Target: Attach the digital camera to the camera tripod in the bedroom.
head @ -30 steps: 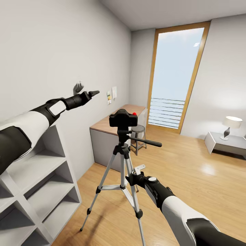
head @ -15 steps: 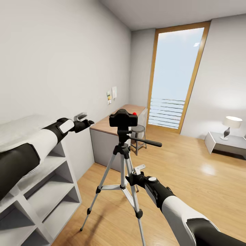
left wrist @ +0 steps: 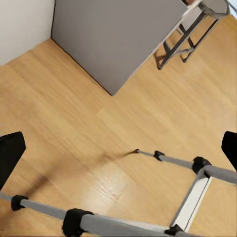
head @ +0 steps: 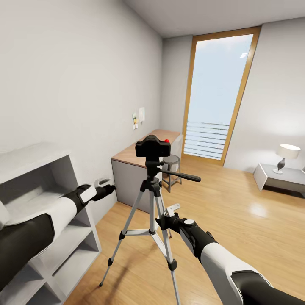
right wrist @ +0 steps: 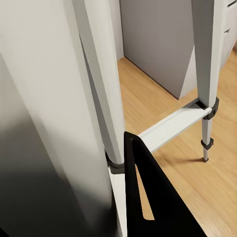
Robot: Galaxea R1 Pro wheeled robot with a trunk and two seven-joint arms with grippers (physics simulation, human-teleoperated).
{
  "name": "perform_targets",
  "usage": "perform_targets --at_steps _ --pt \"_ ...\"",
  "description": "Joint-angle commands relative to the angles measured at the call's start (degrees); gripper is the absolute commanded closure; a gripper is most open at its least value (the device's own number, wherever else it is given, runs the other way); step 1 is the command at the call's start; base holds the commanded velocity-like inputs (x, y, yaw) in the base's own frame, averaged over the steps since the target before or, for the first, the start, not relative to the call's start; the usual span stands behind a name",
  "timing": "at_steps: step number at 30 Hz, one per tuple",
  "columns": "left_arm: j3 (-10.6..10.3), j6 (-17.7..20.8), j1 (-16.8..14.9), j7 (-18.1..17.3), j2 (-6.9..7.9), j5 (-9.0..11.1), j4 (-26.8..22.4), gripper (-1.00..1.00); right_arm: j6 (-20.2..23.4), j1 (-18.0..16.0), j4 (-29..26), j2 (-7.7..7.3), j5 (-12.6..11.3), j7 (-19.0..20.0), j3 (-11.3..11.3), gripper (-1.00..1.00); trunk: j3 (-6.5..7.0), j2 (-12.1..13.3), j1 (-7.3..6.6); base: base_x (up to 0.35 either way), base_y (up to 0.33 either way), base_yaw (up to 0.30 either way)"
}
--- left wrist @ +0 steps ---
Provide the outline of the camera tripod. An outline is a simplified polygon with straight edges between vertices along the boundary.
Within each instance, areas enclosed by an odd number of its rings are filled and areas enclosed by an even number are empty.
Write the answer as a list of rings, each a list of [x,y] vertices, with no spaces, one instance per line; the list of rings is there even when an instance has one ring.
[[[66,211],[30,201],[28,197],[21,195],[13,197],[0,193],[0,198],[11,201],[13,211],[27,207],[64,221],[62,230],[66,237],[80,237],[83,233],[100,237],[200,237],[188,233],[188,230],[212,178],[237,184],[237,171],[212,166],[208,160],[201,157],[189,162],[167,157],[160,151],[152,154],[137,149],[136,152],[156,158],[158,161],[189,168],[197,174],[169,227],[94,214],[76,208]]]

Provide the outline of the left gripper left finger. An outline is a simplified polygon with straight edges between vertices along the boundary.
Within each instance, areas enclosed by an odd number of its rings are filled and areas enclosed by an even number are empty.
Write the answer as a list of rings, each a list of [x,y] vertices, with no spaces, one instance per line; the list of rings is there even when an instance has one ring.
[[[21,131],[0,137],[0,190],[11,175],[26,145]]]

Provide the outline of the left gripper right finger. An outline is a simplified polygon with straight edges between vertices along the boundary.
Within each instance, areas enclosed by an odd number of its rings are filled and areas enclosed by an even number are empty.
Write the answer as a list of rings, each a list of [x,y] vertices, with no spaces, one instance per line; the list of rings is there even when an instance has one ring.
[[[221,148],[237,171],[237,133],[225,132]]]

